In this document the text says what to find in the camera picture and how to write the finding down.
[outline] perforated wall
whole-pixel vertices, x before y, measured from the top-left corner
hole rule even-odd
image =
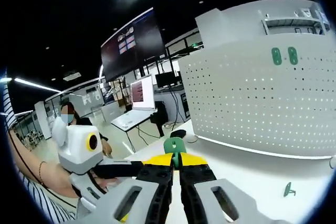
[[[336,46],[280,34],[202,49],[179,60],[194,132],[302,157],[336,151]]]

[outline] ceiling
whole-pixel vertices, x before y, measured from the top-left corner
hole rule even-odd
[[[10,0],[8,75],[64,90],[98,77],[101,44],[150,7],[167,43],[195,28],[196,16],[251,1],[257,0]],[[64,81],[73,70],[82,76]],[[15,113],[55,94],[16,82],[9,91]]]

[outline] green clip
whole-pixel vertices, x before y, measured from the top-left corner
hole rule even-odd
[[[272,57],[273,57],[273,62],[275,65],[281,65],[282,63],[282,58],[281,58],[281,53],[279,48],[273,47],[272,48]]]
[[[289,194],[294,194],[294,196],[296,195],[296,191],[291,190],[290,187],[292,185],[292,182],[289,182],[285,188],[285,193],[283,194],[284,197],[286,197]]]
[[[175,169],[179,168],[179,153],[181,152],[187,152],[184,142],[182,140],[182,138],[180,137],[170,137],[167,138],[166,141],[164,141],[163,143],[163,148],[164,148],[164,152],[167,153],[173,153],[173,164]]]
[[[294,47],[288,48],[288,55],[289,55],[289,61],[292,63],[292,65],[296,65],[298,60],[298,53],[296,52],[296,49]]]

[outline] face mask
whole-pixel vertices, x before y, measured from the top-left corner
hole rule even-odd
[[[61,114],[61,118],[66,124],[69,124],[74,120],[73,114]]]

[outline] bracelet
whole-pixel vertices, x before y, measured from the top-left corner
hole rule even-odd
[[[39,177],[39,179],[40,179],[41,185],[44,184],[44,183],[43,183],[43,180],[42,180],[42,178],[41,178],[41,166],[42,166],[43,163],[46,163],[46,162],[45,162],[45,161],[42,161],[42,162],[40,163],[40,167],[38,168],[38,177]]]

